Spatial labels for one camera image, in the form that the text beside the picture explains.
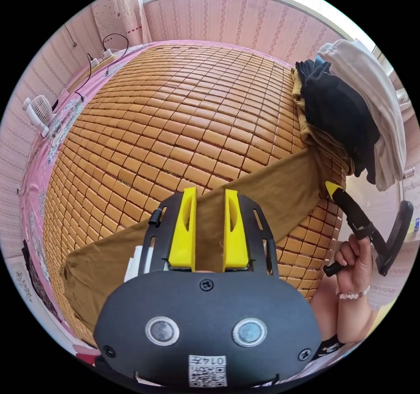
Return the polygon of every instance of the hand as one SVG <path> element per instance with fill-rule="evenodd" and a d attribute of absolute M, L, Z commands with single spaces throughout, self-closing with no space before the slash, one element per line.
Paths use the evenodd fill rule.
<path fill-rule="evenodd" d="M 358 241 L 356 236 L 351 234 L 349 240 L 343 242 L 335 253 L 334 260 L 346 266 L 336 275 L 341 293 L 361 293 L 369 286 L 373 257 L 368 237 Z"/>

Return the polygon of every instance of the finger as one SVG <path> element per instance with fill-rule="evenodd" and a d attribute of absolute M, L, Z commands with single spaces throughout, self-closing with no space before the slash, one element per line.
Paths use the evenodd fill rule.
<path fill-rule="evenodd" d="M 350 247 L 351 247 L 354 255 L 356 257 L 359 257 L 359 255 L 360 255 L 360 245 L 359 245 L 359 241 L 356 238 L 356 235 L 351 234 L 349 236 L 349 244 L 350 244 Z"/>
<path fill-rule="evenodd" d="M 343 253 L 340 251 L 340 250 L 338 250 L 335 254 L 334 254 L 334 261 L 335 262 L 337 262 L 337 263 L 339 263 L 339 264 L 341 264 L 342 266 L 347 266 L 347 262 L 346 262 L 346 260 L 345 260 L 345 258 L 344 258 L 344 256 L 343 256 Z"/>
<path fill-rule="evenodd" d="M 356 256 L 354 255 L 353 250 L 351 249 L 350 243 L 348 241 L 343 242 L 341 244 L 340 251 L 342 252 L 346 262 L 349 263 L 351 266 L 354 266 L 356 263 Z"/>
<path fill-rule="evenodd" d="M 359 260 L 362 264 L 369 266 L 372 263 L 371 240 L 369 237 L 365 237 L 358 243 L 360 248 Z"/>

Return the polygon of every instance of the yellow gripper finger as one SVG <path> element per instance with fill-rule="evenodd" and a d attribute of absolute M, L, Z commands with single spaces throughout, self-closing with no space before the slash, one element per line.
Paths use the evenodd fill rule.
<path fill-rule="evenodd" d="M 223 271 L 248 267 L 249 256 L 238 192 L 225 191 Z"/>
<path fill-rule="evenodd" d="M 344 189 L 340 185 L 332 183 L 331 181 L 326 181 L 325 187 L 327 188 L 328 194 L 331 197 L 331 199 L 333 199 L 333 194 L 336 190 L 340 189 L 344 191 Z"/>
<path fill-rule="evenodd" d="M 197 188 L 184 190 L 168 262 L 173 268 L 196 268 Z"/>

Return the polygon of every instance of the pink bedsheet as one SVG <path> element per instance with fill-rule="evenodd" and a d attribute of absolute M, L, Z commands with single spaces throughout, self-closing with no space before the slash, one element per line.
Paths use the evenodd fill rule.
<path fill-rule="evenodd" d="M 72 331 L 68 328 L 64 321 L 51 288 L 43 246 L 45 198 L 51 173 L 64 139 L 79 114 L 83 111 L 85 105 L 96 95 L 99 89 L 101 89 L 102 86 L 129 61 L 134 59 L 142 51 L 162 44 L 202 44 L 229 47 L 232 49 L 252 52 L 253 54 L 258 54 L 290 66 L 274 57 L 236 45 L 193 40 L 171 40 L 131 47 L 123 57 L 121 57 L 121 55 L 124 51 L 118 52 L 117 59 L 112 65 L 105 66 L 96 71 L 91 76 L 88 83 L 79 90 L 79 92 L 84 96 L 83 102 L 74 92 L 69 94 L 66 89 L 63 90 L 58 98 L 59 103 L 55 110 L 57 114 L 49 125 L 50 132 L 48 136 L 43 139 L 39 134 L 38 139 L 35 141 L 31 150 L 28 169 L 21 189 L 21 221 L 23 235 L 28 243 L 29 253 L 33 260 L 36 272 L 39 275 L 47 296 L 50 298 L 60 319 L 62 320 L 63 326 L 70 333 L 72 333 Z M 82 72 L 78 73 L 70 83 L 73 83 L 73 81 L 79 77 L 81 73 Z"/>

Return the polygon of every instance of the pink curtain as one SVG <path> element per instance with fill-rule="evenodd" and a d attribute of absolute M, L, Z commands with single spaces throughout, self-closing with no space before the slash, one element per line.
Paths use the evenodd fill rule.
<path fill-rule="evenodd" d="M 142 0 L 97 0 L 92 3 L 92 10 L 102 39 L 118 33 L 128 38 L 130 47 L 151 41 Z M 105 41 L 108 49 L 124 49 L 126 44 L 118 35 Z"/>

